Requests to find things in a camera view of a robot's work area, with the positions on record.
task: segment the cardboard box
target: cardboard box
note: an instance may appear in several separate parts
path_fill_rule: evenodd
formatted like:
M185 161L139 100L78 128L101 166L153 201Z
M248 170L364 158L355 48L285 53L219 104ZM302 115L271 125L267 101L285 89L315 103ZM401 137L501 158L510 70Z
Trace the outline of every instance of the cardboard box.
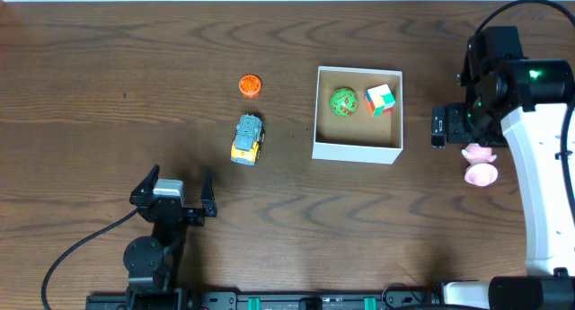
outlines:
M371 117L367 89L389 84L395 98L391 111ZM358 109L338 117L330 99L341 87L353 89ZM317 71L313 159L392 164L403 151L402 72L364 68L320 66Z

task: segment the ball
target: ball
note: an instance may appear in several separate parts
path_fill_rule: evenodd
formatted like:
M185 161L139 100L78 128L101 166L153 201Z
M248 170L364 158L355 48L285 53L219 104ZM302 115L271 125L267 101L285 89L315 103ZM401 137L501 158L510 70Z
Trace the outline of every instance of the ball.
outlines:
M332 95L330 106L337 116L348 117L358 109L358 97L349 88L337 89Z

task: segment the cube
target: cube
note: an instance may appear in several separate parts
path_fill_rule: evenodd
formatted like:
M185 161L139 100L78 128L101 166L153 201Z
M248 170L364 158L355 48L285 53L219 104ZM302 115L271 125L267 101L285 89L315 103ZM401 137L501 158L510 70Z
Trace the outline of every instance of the cube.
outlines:
M367 105L372 117L379 116L384 112L391 111L395 105L394 95L389 85L383 84L367 90Z

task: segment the pink toy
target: pink toy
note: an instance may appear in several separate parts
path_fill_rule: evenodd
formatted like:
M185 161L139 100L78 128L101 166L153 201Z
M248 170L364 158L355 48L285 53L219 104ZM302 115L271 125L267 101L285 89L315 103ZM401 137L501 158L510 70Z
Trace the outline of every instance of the pink toy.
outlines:
M469 144L461 154L471 164L465 170L466 182L484 187L497 180L497 168L490 164L497 156L492 154L491 148Z

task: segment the green light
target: green light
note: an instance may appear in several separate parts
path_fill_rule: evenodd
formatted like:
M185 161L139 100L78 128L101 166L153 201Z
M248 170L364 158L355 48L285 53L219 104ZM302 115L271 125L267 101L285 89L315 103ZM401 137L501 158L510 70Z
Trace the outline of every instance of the green light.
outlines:
M542 73L540 71L535 71L535 70L530 70L529 71L529 76L531 76L531 78L536 79L537 77L539 77Z

